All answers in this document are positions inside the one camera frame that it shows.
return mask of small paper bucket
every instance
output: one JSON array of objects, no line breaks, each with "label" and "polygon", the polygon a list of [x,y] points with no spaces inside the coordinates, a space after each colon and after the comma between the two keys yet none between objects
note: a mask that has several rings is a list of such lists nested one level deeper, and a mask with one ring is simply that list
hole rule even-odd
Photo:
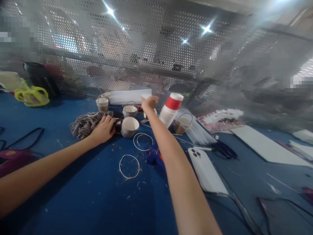
[{"label": "small paper bucket", "polygon": [[139,122],[133,117],[126,117],[122,122],[122,136],[131,138],[139,128]]},{"label": "small paper bucket", "polygon": [[123,108],[123,114],[124,114],[124,117],[127,118],[127,117],[132,117],[132,118],[135,118],[137,113],[138,113],[138,110],[136,108],[136,103],[134,102],[135,106],[132,106],[132,105],[127,105],[124,106]]},{"label": "small paper bucket", "polygon": [[184,134],[186,130],[189,129],[189,127],[191,127],[191,124],[192,124],[192,120],[193,120],[193,116],[191,115],[191,121],[186,119],[186,118],[183,118],[181,116],[179,116],[178,120],[176,121],[176,124],[174,126],[174,131],[177,133],[177,134]]},{"label": "small paper bucket", "polygon": [[98,99],[96,100],[98,110],[101,112],[107,112],[109,109],[109,100],[105,97],[101,97],[102,95],[98,96]]}]

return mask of white wire ring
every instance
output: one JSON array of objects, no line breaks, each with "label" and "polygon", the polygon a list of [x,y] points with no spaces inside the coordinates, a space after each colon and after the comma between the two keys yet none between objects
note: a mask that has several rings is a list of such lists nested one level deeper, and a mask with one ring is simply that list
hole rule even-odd
[{"label": "white wire ring", "polygon": [[147,135],[146,133],[137,133],[137,134],[134,136],[134,139],[133,139],[134,146],[135,146],[137,149],[139,149],[140,151],[148,151],[150,148],[148,148],[148,149],[146,149],[146,150],[143,150],[143,149],[138,148],[138,147],[135,145],[135,138],[136,138],[136,136],[139,135],[139,134],[149,136],[149,135]]},{"label": "white wire ring", "polygon": [[137,174],[136,174],[134,177],[127,177],[127,176],[125,176],[125,175],[123,174],[123,172],[122,172],[122,170],[121,170],[121,162],[122,162],[122,160],[123,160],[123,158],[124,158],[125,156],[131,156],[131,157],[135,158],[133,155],[125,154],[125,155],[121,158],[121,160],[120,160],[120,164],[119,164],[120,172],[121,172],[121,174],[124,176],[124,178],[125,178],[126,180],[136,178],[137,175],[139,174],[139,170],[140,170],[139,162],[138,162],[137,158],[135,158],[136,161],[138,162],[138,172],[137,172]]}]

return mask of forearm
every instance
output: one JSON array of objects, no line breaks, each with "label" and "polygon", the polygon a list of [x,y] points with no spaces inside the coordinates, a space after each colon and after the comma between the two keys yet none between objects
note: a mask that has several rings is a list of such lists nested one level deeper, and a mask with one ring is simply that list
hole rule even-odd
[{"label": "forearm", "polygon": [[78,157],[95,147],[88,138],[0,178],[0,218],[13,211]]},{"label": "forearm", "polygon": [[179,234],[221,234],[181,146],[153,110],[146,114],[164,160]]}]

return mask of yellow plastic object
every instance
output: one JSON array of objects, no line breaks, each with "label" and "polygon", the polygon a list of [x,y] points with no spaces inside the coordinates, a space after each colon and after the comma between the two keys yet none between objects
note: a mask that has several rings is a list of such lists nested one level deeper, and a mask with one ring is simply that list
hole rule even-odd
[{"label": "yellow plastic object", "polygon": [[27,107],[40,107],[49,104],[49,96],[44,88],[37,86],[29,88],[25,80],[23,78],[21,78],[21,80],[25,88],[14,90],[14,97],[18,101],[23,102]]}]

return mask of white foam board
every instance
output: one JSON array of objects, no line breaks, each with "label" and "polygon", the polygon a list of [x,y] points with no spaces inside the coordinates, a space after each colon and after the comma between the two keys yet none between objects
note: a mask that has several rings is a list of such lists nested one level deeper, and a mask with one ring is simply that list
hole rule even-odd
[{"label": "white foam board", "polygon": [[232,129],[231,132],[238,136],[268,162],[301,165],[313,168],[310,163],[299,158],[278,143],[249,126]]}]

